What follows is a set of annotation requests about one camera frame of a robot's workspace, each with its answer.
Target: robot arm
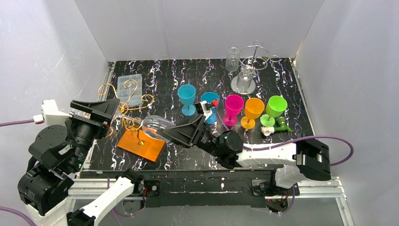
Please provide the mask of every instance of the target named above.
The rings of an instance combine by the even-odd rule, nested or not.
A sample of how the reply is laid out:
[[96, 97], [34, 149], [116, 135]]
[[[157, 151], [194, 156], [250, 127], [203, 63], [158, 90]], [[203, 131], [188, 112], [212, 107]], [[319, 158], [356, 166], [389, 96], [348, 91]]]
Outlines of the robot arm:
[[158, 130], [157, 133], [171, 142], [183, 147], [197, 146], [213, 155], [221, 166], [227, 169], [245, 167], [253, 164], [282, 164], [271, 174], [271, 180], [263, 194], [272, 196], [287, 190], [295, 183], [312, 179], [327, 181], [331, 179], [328, 146], [316, 139], [308, 139], [275, 148], [276, 144], [244, 146], [239, 134], [226, 131], [220, 136], [212, 135], [205, 124], [208, 109], [196, 104], [198, 117], [192, 122]]
[[68, 213], [68, 226], [97, 226], [105, 215], [121, 200], [133, 193], [135, 184], [139, 184], [143, 176], [131, 169], [126, 170], [115, 184], [100, 197], [79, 210]]
[[80, 171], [94, 139], [106, 136], [119, 102], [119, 99], [93, 103], [71, 101], [72, 108], [84, 112], [83, 117], [59, 111], [54, 100], [43, 101], [42, 115], [34, 118], [37, 124], [45, 121], [49, 126], [29, 147], [32, 158], [18, 182], [20, 198], [37, 225], [98, 225], [109, 210], [133, 192], [134, 184], [140, 182], [142, 177], [128, 170], [97, 200], [66, 214], [68, 189], [73, 185], [68, 175]]

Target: table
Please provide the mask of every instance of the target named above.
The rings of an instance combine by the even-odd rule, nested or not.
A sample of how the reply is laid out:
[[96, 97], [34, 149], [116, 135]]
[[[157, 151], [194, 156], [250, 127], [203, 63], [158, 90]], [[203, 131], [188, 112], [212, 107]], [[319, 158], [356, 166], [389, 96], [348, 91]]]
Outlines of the table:
[[[220, 96], [218, 112], [224, 115], [224, 101], [232, 94], [230, 82], [239, 72], [229, 73], [224, 67], [225, 59], [189, 59], [189, 60], [145, 60], [145, 61], [118, 61], [110, 83], [116, 86], [119, 76], [140, 73], [143, 77], [143, 94], [152, 94], [156, 97], [155, 103], [149, 108], [129, 113], [132, 117], [145, 118], [148, 115], [159, 115], [173, 122], [179, 122], [183, 116], [177, 90], [184, 84], [191, 84], [196, 88], [197, 101], [206, 92], [215, 92]], [[261, 133], [259, 118], [256, 119], [254, 129], [245, 130], [238, 124], [233, 130], [238, 132], [245, 143], [278, 143], [296, 138], [297, 134], [313, 135], [299, 86], [296, 82], [291, 60], [282, 58], [278, 62], [269, 63], [266, 69], [258, 72], [254, 78], [256, 91], [252, 95], [244, 96], [244, 101], [257, 97], [267, 103], [268, 98], [274, 95], [283, 96], [288, 103], [284, 113], [291, 133], [278, 132], [269, 137]], [[107, 99], [115, 98], [112, 90]], [[116, 136], [98, 140], [94, 145], [89, 170], [220, 170], [215, 158], [208, 153], [192, 147], [182, 148], [174, 144], [167, 144], [156, 163], [147, 161], [137, 155], [126, 152], [116, 146], [124, 130], [120, 121], [113, 124]], [[212, 133], [217, 136], [225, 129], [218, 120], [211, 125]], [[273, 166], [253, 165], [249, 169], [272, 169]]]

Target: orange plastic wine glass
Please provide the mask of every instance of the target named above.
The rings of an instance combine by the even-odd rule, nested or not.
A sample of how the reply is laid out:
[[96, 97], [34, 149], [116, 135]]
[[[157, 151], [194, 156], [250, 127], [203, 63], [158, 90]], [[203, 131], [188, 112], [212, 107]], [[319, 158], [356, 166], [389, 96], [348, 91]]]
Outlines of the orange plastic wine glass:
[[264, 103], [261, 99], [250, 98], [245, 103], [244, 113], [245, 117], [241, 119], [241, 126], [245, 129], [252, 129], [255, 127], [255, 119], [257, 119], [264, 110]]

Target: white backdrop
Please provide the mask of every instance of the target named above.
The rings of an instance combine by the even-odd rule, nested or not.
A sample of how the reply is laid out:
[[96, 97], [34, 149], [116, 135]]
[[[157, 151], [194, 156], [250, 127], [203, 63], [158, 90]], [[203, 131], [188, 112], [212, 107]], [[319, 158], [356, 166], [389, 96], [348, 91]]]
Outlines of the white backdrop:
[[[316, 133], [351, 141], [332, 167], [355, 225], [398, 225], [399, 2], [325, 1], [297, 56]], [[348, 154], [330, 145], [331, 161]]]
[[[31, 119], [44, 99], [69, 112], [73, 99], [96, 101], [108, 63], [73, 1], [0, 1], [0, 122]], [[0, 127], [0, 205], [25, 212], [17, 183], [28, 147], [45, 125]], [[1, 225], [24, 220], [0, 211]]]
[[225, 58], [263, 42], [295, 57], [323, 0], [75, 0], [108, 61]]

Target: clear plastic box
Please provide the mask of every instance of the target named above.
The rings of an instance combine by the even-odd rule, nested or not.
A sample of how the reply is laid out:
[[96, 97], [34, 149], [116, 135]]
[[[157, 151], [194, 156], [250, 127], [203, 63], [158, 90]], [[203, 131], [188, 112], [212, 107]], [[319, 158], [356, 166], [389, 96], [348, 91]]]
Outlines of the clear plastic box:
[[133, 94], [132, 98], [129, 100], [128, 107], [141, 106], [143, 101], [141, 100], [142, 96], [142, 77], [141, 74], [132, 74], [118, 77], [118, 85], [117, 85], [117, 93], [118, 98], [121, 102], [126, 102], [129, 99], [129, 96], [133, 93], [136, 88], [136, 83], [134, 81], [129, 81], [126, 83], [126, 86], [132, 84], [129, 88], [125, 88], [123, 83], [125, 83], [129, 79], [134, 79], [138, 82], [138, 87], [136, 92]]

